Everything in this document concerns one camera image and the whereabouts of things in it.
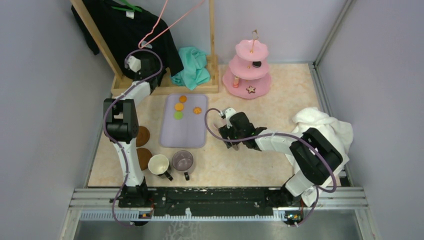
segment cup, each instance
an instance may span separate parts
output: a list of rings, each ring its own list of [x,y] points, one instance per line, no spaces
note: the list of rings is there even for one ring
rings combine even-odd
[[[162,154],[152,156],[148,162],[147,167],[152,174],[157,175],[161,178],[167,177],[170,181],[173,180],[173,177],[170,174],[170,161],[166,156]]]
[[[194,170],[195,160],[188,151],[179,151],[172,157],[172,166],[178,172],[184,173],[185,180],[190,180],[190,175]]]

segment green hanger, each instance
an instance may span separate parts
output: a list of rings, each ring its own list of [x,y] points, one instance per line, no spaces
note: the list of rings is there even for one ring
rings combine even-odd
[[[127,0],[119,0],[121,1],[123,4],[125,4],[127,7],[131,8],[131,9],[126,9],[126,8],[122,8],[122,7],[117,7],[117,6],[112,6],[113,9],[116,10],[121,10],[121,11],[127,11],[127,12],[140,12],[142,13],[143,10],[141,10],[139,7],[136,7],[134,5],[131,5]]]

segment brown coaster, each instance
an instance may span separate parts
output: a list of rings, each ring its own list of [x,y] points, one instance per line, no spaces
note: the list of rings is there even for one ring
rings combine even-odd
[[[135,146],[141,147],[145,145],[150,139],[150,132],[145,126],[139,126],[138,127],[138,135],[137,139],[135,140]]]
[[[147,148],[137,148],[138,164],[141,170],[148,168],[149,160],[152,158],[152,153]]]

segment white towel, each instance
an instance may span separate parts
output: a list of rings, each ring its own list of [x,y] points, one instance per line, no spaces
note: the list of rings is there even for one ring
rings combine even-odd
[[[297,124],[292,133],[303,133],[309,128],[318,129],[321,134],[337,149],[341,154],[343,161],[334,170],[334,175],[338,175],[343,169],[345,164],[349,161],[348,152],[354,140],[354,131],[352,125],[348,122],[339,121],[334,117],[330,117],[327,113],[319,111],[316,107],[307,107],[299,111],[292,118],[293,122]],[[300,168],[292,155],[287,155],[288,161],[294,167],[294,173],[297,173]],[[331,177],[322,184],[322,187],[327,187],[331,183]],[[303,202],[307,206],[311,206],[317,197],[317,192],[314,187],[302,193]]]

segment cable tie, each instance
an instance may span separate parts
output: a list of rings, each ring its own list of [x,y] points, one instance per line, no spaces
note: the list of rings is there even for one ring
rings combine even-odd
[[[272,131],[272,135],[270,136],[271,137],[271,146],[272,146],[272,148],[274,149],[274,151],[276,151],[277,149],[276,149],[276,146],[274,146],[274,143],[273,143],[273,138],[274,138],[274,136],[276,135],[276,131]]]

